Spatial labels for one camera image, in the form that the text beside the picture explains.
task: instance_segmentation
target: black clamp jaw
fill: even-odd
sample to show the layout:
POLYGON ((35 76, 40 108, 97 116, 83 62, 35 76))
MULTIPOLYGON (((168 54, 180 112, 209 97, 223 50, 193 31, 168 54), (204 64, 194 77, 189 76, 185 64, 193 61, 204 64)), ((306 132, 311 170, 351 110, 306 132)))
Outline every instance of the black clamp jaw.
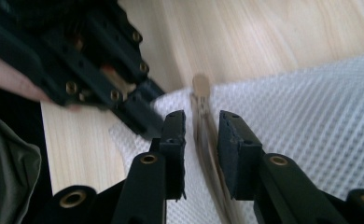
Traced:
POLYGON ((217 150, 231 197, 254 201, 259 223, 364 223, 364 189, 346 202, 317 189, 294 160, 264 153, 236 114, 220 112, 217 150))
POLYGON ((146 139, 160 137, 142 36, 114 0, 0 0, 0 58, 59 105, 110 109, 146 139), (112 68, 105 75, 101 68, 112 68))
POLYGON ((166 200, 185 196, 185 114, 169 114, 161 138, 133 159, 127 178, 99 194, 86 186, 63 189, 35 223, 165 223, 166 200))

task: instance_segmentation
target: dark green fabric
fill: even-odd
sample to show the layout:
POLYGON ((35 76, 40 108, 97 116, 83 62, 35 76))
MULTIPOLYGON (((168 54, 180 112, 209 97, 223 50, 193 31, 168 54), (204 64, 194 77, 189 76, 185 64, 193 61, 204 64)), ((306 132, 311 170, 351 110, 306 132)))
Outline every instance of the dark green fabric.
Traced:
POLYGON ((40 172, 39 148, 0 120, 0 223, 21 223, 40 172))

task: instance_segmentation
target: light wood surface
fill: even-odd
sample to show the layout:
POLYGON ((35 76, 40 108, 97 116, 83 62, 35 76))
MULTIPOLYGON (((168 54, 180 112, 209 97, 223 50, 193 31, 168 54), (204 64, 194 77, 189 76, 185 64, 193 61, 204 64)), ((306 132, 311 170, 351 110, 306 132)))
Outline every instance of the light wood surface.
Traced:
MULTIPOLYGON (((141 32, 149 75, 166 91, 205 73, 214 84, 364 54, 364 0, 119 0, 141 32)), ((42 105, 53 192, 124 178, 110 113, 42 105)))

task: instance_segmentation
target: finger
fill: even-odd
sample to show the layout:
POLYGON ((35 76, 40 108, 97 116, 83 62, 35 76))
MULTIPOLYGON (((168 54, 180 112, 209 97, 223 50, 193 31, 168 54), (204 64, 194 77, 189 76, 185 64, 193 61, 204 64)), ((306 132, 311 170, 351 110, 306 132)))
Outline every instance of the finger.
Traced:
POLYGON ((28 77, 0 60, 0 89, 33 101, 51 102, 50 98, 28 77))

